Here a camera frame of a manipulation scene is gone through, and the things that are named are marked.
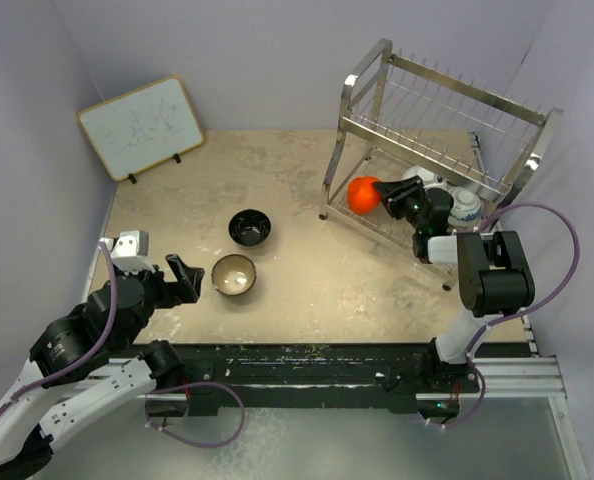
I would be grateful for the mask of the orange bowl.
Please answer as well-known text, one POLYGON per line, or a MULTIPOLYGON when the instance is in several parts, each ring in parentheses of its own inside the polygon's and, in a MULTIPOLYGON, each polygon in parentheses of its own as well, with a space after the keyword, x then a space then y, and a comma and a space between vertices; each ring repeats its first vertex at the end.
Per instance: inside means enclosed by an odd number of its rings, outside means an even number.
POLYGON ((350 181, 347 188, 347 204, 352 213, 365 215, 374 210, 382 200, 380 193, 373 186, 380 179, 362 176, 350 181))

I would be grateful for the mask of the blue floral white bowl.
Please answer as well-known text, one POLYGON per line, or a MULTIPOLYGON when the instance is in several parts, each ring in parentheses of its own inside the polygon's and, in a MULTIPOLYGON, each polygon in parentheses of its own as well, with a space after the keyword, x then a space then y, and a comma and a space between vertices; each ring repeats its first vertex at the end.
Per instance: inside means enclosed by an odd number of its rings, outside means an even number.
POLYGON ((483 215, 480 198, 473 192, 455 186, 450 190, 453 207, 449 215, 449 223, 456 228, 477 227, 483 215))

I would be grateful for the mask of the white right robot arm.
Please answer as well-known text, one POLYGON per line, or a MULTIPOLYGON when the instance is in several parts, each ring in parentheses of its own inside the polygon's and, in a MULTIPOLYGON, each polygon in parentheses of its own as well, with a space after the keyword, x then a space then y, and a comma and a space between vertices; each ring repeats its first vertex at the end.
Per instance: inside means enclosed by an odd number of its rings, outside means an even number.
POLYGON ((420 381, 444 391, 457 377, 474 370, 474 354, 492 322, 532 304, 535 284, 514 231, 449 234, 453 196, 441 188, 426 189, 415 176, 396 182, 377 181, 372 188, 390 217, 414 228, 414 256, 426 264, 454 264, 462 312, 434 338, 420 359, 392 376, 385 388, 401 381, 420 381))

